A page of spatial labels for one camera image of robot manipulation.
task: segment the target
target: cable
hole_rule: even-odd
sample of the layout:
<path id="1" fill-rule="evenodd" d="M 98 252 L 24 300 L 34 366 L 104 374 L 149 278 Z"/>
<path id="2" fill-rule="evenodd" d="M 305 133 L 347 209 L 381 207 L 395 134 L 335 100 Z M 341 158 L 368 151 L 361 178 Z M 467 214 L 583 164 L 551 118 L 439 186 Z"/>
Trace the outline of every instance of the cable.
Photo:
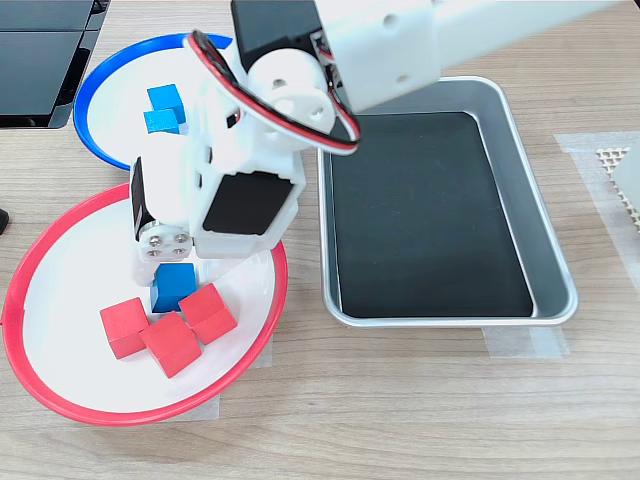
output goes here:
<path id="1" fill-rule="evenodd" d="M 326 58 L 329 62 L 335 62 L 335 57 L 333 56 L 333 53 L 331 53 L 330 50 L 327 50 L 324 46 L 322 46 L 320 44 L 320 42 L 318 42 L 318 44 L 316 45 L 318 48 L 318 52 L 320 52 L 320 55 L 322 55 L 324 58 Z"/>
<path id="2" fill-rule="evenodd" d="M 335 91 L 336 86 L 333 84 L 332 76 L 327 79 L 329 94 L 338 112 L 338 118 L 349 134 L 349 140 L 342 140 L 334 135 L 328 135 L 308 127 L 284 115 L 246 90 L 239 84 L 236 76 L 218 49 L 209 38 L 199 30 L 194 30 L 188 36 L 187 45 L 213 74 L 221 87 L 220 90 L 227 97 L 237 103 L 243 110 L 250 112 L 268 124 L 274 130 L 336 155 L 351 155 L 358 149 L 360 142 L 360 124 L 353 113 L 340 101 Z"/>

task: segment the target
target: clear tape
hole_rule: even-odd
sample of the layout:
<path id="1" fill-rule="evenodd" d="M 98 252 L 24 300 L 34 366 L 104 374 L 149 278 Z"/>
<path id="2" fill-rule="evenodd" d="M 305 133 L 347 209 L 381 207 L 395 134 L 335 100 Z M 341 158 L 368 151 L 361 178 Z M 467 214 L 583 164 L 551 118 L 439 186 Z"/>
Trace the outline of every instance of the clear tape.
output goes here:
<path id="1" fill-rule="evenodd" d="M 597 155 L 599 149 L 631 146 L 640 139 L 640 132 L 563 134 L 555 137 L 562 151 L 573 158 L 629 278 L 640 291 L 640 235 Z"/>
<path id="2" fill-rule="evenodd" d="M 491 358 L 562 358 L 569 346 L 562 327 L 488 327 L 482 329 Z"/>
<path id="3" fill-rule="evenodd" d="M 267 346 L 262 350 L 262 353 L 255 362 L 251 365 L 251 368 L 269 368 L 273 365 L 273 337 L 267 343 Z M 189 410 L 188 412 L 178 415 L 173 418 L 165 420 L 165 422 L 200 422 L 203 420 L 216 420 L 220 417 L 220 395 L 212 398 L 206 403 L 203 403 L 199 407 Z"/>

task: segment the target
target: red cube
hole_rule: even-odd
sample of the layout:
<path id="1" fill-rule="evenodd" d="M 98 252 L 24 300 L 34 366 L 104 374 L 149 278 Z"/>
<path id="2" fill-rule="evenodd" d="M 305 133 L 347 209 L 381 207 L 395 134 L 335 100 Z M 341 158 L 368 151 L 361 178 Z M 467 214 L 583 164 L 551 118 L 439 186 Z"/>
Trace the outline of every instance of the red cube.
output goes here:
<path id="1" fill-rule="evenodd" d="M 198 339 L 176 312 L 142 331 L 140 337 L 169 378 L 202 355 Z"/>
<path id="2" fill-rule="evenodd" d="M 139 298 L 105 308 L 100 316 L 116 358 L 128 357 L 145 349 L 140 332 L 149 326 L 149 319 Z"/>
<path id="3" fill-rule="evenodd" d="M 209 284 L 180 302 L 187 323 L 205 345 L 238 326 L 220 298 L 216 287 Z"/>

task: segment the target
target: wood grain surface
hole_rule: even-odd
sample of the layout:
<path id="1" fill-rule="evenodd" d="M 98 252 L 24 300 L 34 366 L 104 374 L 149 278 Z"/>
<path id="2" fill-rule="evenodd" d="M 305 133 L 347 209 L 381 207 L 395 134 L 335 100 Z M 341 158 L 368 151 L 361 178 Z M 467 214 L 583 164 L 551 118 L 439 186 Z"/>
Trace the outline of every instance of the wood grain surface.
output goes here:
<path id="1" fill-rule="evenodd" d="M 113 2 L 90 69 L 155 35 L 231 33 L 227 2 Z M 273 367 L 220 419 L 102 429 L 34 400 L 0 353 L 1 479 L 638 479 L 640 303 L 557 133 L 638 130 L 640 12 L 629 1 L 461 66 L 506 91 L 581 295 L 563 360 L 489 358 L 479 330 L 350 330 L 320 295 L 316 167 L 284 243 Z M 59 215 L 127 181 L 72 124 L 0 130 L 0 298 Z"/>

